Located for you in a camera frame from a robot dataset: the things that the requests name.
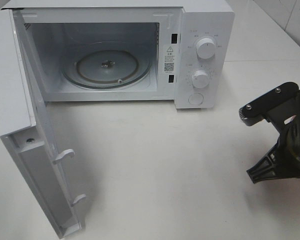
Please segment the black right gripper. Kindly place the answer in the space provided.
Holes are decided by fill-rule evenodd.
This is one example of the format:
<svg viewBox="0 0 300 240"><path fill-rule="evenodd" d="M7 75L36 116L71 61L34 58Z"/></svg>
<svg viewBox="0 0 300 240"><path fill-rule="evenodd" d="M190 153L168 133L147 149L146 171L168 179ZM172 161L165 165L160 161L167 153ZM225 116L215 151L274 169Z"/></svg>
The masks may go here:
<svg viewBox="0 0 300 240"><path fill-rule="evenodd" d="M274 179L300 178L300 119L288 124L274 121L279 132L276 147L272 147L246 172L253 184Z"/></svg>

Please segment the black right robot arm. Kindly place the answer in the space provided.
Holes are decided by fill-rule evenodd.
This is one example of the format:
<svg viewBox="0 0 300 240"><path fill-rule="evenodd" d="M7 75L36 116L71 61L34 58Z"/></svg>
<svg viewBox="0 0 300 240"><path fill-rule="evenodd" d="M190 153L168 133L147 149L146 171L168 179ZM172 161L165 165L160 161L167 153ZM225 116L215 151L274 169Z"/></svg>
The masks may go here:
<svg viewBox="0 0 300 240"><path fill-rule="evenodd" d="M278 131L275 145L247 170L251 181L300 178L300 88L285 82L239 109L247 126L262 120Z"/></svg>

